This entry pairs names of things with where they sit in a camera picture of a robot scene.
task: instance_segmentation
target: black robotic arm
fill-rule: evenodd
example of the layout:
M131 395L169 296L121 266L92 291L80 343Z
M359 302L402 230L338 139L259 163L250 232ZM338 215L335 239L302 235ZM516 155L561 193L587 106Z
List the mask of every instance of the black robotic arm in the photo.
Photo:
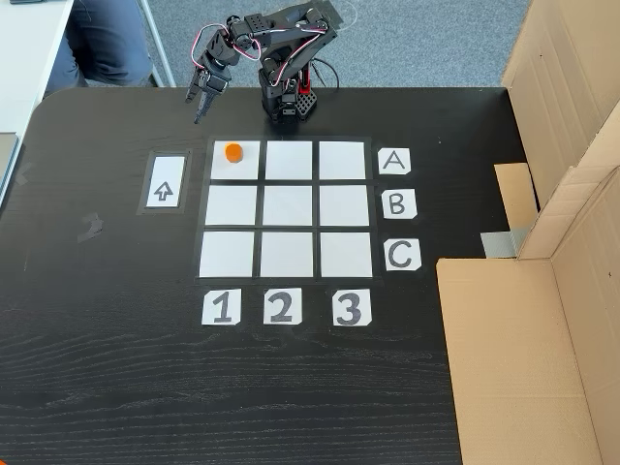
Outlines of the black robotic arm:
M208 111L213 99L226 91L232 79L228 67L235 66L241 55L261 61L263 108L271 119L305 120L317 102L310 86L310 63L337 37L337 24L325 13L327 5L333 9L328 2L314 1L273 15L248 15L243 19L231 16L226 24L210 24L218 30L198 59L194 59L192 48L195 71L185 102L192 102L202 91L195 123Z

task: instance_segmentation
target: chair leg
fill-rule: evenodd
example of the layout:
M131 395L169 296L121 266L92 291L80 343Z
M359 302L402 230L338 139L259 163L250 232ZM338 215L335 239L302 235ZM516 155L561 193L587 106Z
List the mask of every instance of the chair leg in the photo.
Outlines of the chair leg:
M155 19L153 18L153 14L151 12L151 7L148 4L148 0L139 0L139 4L142 7L142 11L144 12L144 17L146 18L146 22L148 23L148 27L151 31L151 35L153 36L153 40L155 41L155 47L157 48L157 52L162 60L162 66L164 67L164 73L166 74L166 78L168 79L168 83L170 87L176 87L176 81L174 80L174 76L172 75L171 64L168 61L168 56L166 55L166 51L164 50L164 44L162 44L162 38L159 35L159 31L157 30L157 24L155 23ZM159 73L153 67L153 77L156 79L155 75L159 76Z
M157 71L157 67L153 64L153 80L155 81L155 85L158 87L166 87L164 82L162 81L162 77L159 75L159 71Z

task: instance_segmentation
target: person's leg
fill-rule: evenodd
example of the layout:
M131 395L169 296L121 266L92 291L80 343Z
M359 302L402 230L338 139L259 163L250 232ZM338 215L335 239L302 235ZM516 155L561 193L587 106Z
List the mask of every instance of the person's leg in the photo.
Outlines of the person's leg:
M84 76L69 47L67 34L63 34L58 53L56 54L56 60L47 81L46 95L57 90L83 86L85 84Z
M74 50L86 78L136 85L150 75L153 65L136 0L76 0L71 19L79 29Z

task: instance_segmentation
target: white desk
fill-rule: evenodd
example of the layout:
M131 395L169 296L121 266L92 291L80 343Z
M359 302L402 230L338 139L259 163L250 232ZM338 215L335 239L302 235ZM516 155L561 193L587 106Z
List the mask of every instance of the white desk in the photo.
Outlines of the white desk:
M9 0L0 0L0 133L19 137L16 153L30 115L43 99L73 3L47 0L11 5ZM11 176L16 158L7 169L0 167L0 180L5 170ZM5 182L0 192L0 204L7 185Z

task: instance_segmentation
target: dark wooden table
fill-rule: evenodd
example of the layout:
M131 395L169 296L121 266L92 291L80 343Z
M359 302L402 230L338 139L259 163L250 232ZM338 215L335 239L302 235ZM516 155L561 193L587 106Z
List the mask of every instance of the dark wooden table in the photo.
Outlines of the dark wooden table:
M37 109L26 182L0 212L1 460L461 463L434 264L483 257L480 233L508 229L493 164L524 161L508 94L318 94L298 126L272 126L258 89L229 90L198 126L183 90L72 90ZM250 293L241 324L202 326L212 135L409 147L419 215L389 232L419 237L425 266L377 286L365 328L333 326L320 286L304 289L301 325L263 325ZM149 152L188 148L184 213L138 215ZM103 231L78 242L93 213Z

